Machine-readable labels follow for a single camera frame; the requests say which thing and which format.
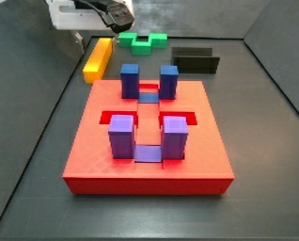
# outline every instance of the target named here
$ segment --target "purple block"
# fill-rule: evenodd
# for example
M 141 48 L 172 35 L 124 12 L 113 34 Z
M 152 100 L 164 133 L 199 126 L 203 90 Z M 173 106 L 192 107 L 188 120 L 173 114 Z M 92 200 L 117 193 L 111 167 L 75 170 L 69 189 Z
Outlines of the purple block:
M 139 64 L 123 64 L 120 70 L 121 98 L 139 98 Z
M 133 159 L 135 126 L 133 116 L 113 115 L 109 122 L 108 135 L 115 159 Z
M 161 162 L 160 146 L 136 145 L 135 162 Z
M 160 66 L 160 92 L 161 100 L 173 100 L 176 95 L 179 71 L 177 66 Z
M 164 117 L 161 129 L 163 159 L 183 159 L 188 128 L 185 117 Z

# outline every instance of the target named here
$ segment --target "toy block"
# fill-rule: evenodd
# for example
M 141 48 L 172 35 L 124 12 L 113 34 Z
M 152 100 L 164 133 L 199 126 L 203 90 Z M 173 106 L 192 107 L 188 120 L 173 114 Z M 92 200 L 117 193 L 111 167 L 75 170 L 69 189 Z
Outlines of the toy block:
M 157 104 L 160 101 L 157 93 L 140 93 L 139 103 Z
M 161 131 L 163 159 L 183 159 L 187 135 L 185 117 L 164 117 Z
M 115 159 L 135 158 L 135 124 L 133 116 L 113 115 L 108 135 Z
M 176 94 L 179 72 L 177 67 L 160 66 L 160 100 L 173 100 Z
M 161 162 L 160 146 L 136 145 L 135 162 Z
M 149 41 L 132 41 L 132 54 L 133 55 L 151 55 L 152 54 L 152 46 Z
M 172 48 L 171 64 L 180 73 L 216 73 L 220 57 L 212 56 L 212 48 Z
M 167 34 L 151 33 L 148 39 L 152 43 L 153 48 L 165 48 L 167 47 Z
M 133 159 L 112 158 L 108 126 L 97 124 L 97 121 L 101 111 L 105 110 L 101 104 L 105 104 L 105 107 L 117 104 L 116 87 L 120 87 L 120 82 L 117 80 L 100 80 L 99 82 L 95 82 L 92 87 L 62 172 L 62 179 L 71 191 L 75 194 L 121 195 L 223 194 L 235 176 L 203 83 L 179 81 L 179 96 L 184 97 L 185 100 L 176 98 L 175 101 L 160 104 L 160 108 L 165 108 L 165 111 L 168 111 L 168 106 L 171 106 L 171 111 L 195 109 L 197 125 L 187 126 L 188 137 L 184 147 L 184 159 L 163 160 L 161 163 L 136 163 Z M 115 91 L 115 100 L 112 102 L 111 100 L 97 99 L 107 97 L 103 92 L 112 92 L 112 90 Z M 128 109 L 131 110 L 131 102 L 135 100 L 121 100 L 117 106 L 123 107 L 124 101 L 129 101 Z M 145 110 L 143 107 L 156 107 L 159 109 L 157 104 L 136 105 L 140 105 L 140 107 L 137 106 L 139 122 L 141 121 L 140 113 L 151 118 L 147 115 L 149 115 L 151 111 L 153 112 L 153 110 Z
M 160 145 L 159 105 L 139 104 L 137 114 L 136 144 Z
M 139 98 L 139 64 L 123 64 L 120 70 L 121 98 Z
M 100 38 L 83 69 L 84 81 L 87 84 L 93 84 L 96 80 L 103 78 L 112 52 L 112 39 Z
M 132 41 L 136 40 L 137 33 L 123 32 L 117 35 L 117 46 L 119 47 L 131 47 Z

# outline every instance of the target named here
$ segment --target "yellow bar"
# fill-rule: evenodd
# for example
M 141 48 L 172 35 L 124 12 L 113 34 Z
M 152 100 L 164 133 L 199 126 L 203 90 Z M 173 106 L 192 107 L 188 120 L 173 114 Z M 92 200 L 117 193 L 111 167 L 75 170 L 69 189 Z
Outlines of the yellow bar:
M 93 84 L 96 80 L 103 78 L 112 52 L 112 39 L 100 38 L 83 70 L 84 81 L 87 84 Z

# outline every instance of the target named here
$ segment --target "red block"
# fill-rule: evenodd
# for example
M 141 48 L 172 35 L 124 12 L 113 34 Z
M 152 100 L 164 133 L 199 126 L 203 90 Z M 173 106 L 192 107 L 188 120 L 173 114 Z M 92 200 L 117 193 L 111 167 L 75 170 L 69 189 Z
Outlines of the red block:
M 233 180 L 221 136 L 205 97 L 203 83 L 179 81 L 176 100 L 160 101 L 165 112 L 193 112 L 196 125 L 188 125 L 183 160 L 135 163 L 112 158 L 108 125 L 99 124 L 103 111 L 137 111 L 137 100 L 120 99 L 120 82 L 95 82 L 62 173 L 76 194 L 223 194 Z M 144 105 L 139 109 L 139 123 Z

